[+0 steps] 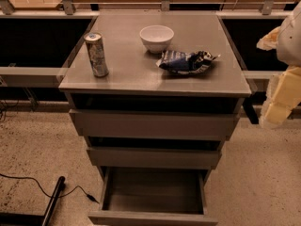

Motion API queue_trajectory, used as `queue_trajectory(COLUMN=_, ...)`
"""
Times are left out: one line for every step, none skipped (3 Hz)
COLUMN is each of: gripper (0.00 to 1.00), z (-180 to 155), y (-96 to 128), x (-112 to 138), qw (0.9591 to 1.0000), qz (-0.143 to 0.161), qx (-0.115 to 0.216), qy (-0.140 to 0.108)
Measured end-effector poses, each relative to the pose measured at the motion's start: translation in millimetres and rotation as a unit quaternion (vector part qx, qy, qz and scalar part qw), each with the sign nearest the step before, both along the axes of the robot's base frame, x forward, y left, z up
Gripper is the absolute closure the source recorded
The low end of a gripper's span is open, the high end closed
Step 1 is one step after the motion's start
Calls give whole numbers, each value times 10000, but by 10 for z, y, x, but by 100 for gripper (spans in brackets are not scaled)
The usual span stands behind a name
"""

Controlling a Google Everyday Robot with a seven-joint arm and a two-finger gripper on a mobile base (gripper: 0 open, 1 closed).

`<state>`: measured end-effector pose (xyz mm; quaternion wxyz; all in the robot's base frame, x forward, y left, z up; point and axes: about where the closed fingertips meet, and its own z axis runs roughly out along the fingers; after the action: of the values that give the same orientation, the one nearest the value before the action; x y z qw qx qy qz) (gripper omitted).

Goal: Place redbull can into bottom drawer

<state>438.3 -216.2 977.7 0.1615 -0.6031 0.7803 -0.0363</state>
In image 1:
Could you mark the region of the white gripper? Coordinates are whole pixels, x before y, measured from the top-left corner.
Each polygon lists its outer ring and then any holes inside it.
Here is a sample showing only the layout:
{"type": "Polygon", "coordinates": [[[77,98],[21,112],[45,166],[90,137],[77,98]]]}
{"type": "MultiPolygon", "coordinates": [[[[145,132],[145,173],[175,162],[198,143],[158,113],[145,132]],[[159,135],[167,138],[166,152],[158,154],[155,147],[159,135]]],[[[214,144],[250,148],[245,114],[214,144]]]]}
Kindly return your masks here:
{"type": "Polygon", "coordinates": [[[257,48],[270,51],[277,48],[277,59],[290,65],[285,72],[273,75],[261,108],[260,126],[276,128],[301,103],[301,2],[276,27],[263,36],[257,48]]]}

